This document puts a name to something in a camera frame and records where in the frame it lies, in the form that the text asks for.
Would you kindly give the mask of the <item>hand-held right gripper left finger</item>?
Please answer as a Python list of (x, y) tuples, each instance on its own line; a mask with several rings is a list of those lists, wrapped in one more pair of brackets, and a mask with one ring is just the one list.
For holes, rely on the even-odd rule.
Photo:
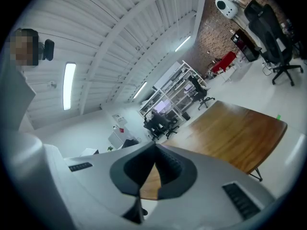
[(154, 162), (155, 144), (65, 158), (63, 198), (76, 230), (156, 230), (143, 219), (140, 189)]

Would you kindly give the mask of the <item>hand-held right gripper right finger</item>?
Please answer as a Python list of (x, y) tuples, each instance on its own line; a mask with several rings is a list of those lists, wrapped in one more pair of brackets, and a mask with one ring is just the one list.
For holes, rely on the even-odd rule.
[(259, 214), (275, 199), (259, 182), (231, 164), (170, 146), (156, 146), (163, 178), (149, 230), (219, 230)]

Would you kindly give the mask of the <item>grey metal cabinet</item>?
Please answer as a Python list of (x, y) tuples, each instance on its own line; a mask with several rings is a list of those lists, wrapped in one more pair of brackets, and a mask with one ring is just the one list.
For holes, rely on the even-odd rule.
[(119, 129), (120, 127), (114, 129), (108, 138), (109, 142), (112, 144), (112, 147), (116, 150), (122, 147), (125, 140), (134, 139), (134, 136), (125, 127), (122, 128), (124, 129), (123, 133), (121, 133)]

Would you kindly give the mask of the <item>black computer case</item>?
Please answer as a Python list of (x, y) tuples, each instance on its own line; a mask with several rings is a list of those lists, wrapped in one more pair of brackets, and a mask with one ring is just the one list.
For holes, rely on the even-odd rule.
[(137, 144), (139, 144), (138, 140), (127, 139), (127, 140), (125, 140), (125, 142), (123, 143), (121, 148), (123, 149), (123, 148), (131, 147), (131, 146), (134, 146), (134, 145), (137, 145)]

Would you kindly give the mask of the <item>wooden table with metal legs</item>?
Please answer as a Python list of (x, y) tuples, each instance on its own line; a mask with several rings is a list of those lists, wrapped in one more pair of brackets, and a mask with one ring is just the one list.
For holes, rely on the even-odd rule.
[(250, 177), (273, 152), (287, 125), (276, 118), (234, 104), (216, 101), (172, 138), (154, 144), (156, 151), (182, 159), (179, 177), (163, 184), (160, 163), (155, 162), (140, 197), (174, 204), (213, 204), (232, 207), (252, 202), (264, 209), (275, 197)]

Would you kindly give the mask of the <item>long ceiling light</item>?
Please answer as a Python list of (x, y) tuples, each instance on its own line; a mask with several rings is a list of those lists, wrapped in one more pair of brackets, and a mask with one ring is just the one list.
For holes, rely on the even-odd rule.
[(143, 88), (147, 85), (147, 82), (144, 82), (143, 85), (137, 90), (137, 92), (135, 93), (135, 95), (133, 96), (133, 99), (135, 99), (140, 92), (143, 90)]
[(176, 49), (175, 52), (179, 51), (182, 46), (191, 38), (191, 36), (189, 35)]
[(71, 90), (74, 78), (76, 64), (67, 63), (65, 66), (64, 80), (63, 80), (63, 110), (67, 111), (71, 108)]

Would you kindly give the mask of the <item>black high-back office chair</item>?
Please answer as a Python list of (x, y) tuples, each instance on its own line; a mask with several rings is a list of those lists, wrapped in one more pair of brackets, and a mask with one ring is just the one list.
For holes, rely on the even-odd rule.
[(213, 97), (208, 97), (207, 96), (207, 90), (203, 88), (202, 85), (198, 83), (198, 80), (194, 76), (189, 76), (188, 77), (189, 81), (194, 85), (195, 90), (196, 90), (196, 95), (192, 97), (192, 103), (195, 103), (197, 101), (200, 102), (200, 106), (198, 107), (198, 110), (205, 105), (206, 108), (208, 108), (207, 102), (209, 100), (215, 100)]

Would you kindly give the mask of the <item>white shelving unit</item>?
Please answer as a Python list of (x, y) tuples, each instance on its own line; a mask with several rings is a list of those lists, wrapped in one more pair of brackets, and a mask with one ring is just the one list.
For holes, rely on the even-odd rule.
[(180, 67), (144, 103), (139, 110), (139, 114), (145, 117), (149, 111), (156, 111), (154, 108), (160, 101), (164, 101), (168, 104), (166, 112), (160, 114), (166, 115), (173, 111), (179, 119), (184, 120), (182, 114), (191, 105), (192, 93), (195, 89), (188, 79), (189, 76), (196, 77), (198, 83), (202, 86), (208, 86), (204, 78), (187, 62), (183, 61)]

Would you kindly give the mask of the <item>table with red cloth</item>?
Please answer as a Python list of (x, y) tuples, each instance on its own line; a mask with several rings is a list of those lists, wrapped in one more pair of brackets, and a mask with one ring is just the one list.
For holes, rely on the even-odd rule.
[(228, 52), (224, 55), (220, 61), (218, 61), (212, 68), (212, 73), (217, 73), (218, 71), (222, 70), (223, 72), (226, 71), (226, 68), (235, 60), (236, 54), (232, 51)]

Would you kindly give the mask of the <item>black cabinet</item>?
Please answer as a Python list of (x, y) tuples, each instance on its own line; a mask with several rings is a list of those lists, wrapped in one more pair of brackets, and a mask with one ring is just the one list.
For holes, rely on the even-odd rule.
[(260, 54), (255, 50), (256, 45), (241, 29), (238, 29), (232, 35), (231, 40), (240, 49), (249, 62), (253, 62), (259, 58)]

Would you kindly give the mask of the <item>black mesh office chair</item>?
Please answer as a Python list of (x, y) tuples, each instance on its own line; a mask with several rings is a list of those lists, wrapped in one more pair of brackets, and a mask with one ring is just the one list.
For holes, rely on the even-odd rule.
[(289, 74), (290, 69), (299, 69), (301, 73), (304, 72), (300, 65), (291, 65), (290, 61), (293, 57), (293, 46), (287, 36), (283, 33), (279, 24), (277, 16), (269, 4), (260, 5), (256, 0), (251, 0), (246, 8), (244, 14), (249, 21), (248, 27), (259, 40), (263, 46), (255, 47), (264, 61), (267, 64), (274, 64), (272, 71), (276, 74), (272, 79), (272, 84), (285, 73), (290, 80), (291, 86), (295, 83)]

